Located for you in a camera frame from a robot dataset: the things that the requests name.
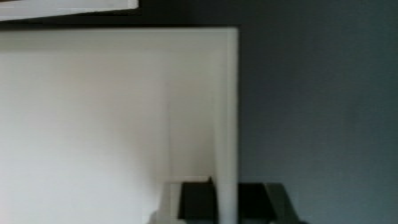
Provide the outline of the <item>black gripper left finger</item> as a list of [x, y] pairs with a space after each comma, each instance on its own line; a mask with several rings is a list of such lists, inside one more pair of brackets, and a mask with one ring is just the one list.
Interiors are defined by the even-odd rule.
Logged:
[[216, 224], [216, 188], [211, 178], [163, 184], [159, 206], [147, 224]]

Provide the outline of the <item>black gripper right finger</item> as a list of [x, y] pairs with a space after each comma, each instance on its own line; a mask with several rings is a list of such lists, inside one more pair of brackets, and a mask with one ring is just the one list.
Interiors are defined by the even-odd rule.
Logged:
[[308, 224], [280, 183], [237, 184], [237, 224]]

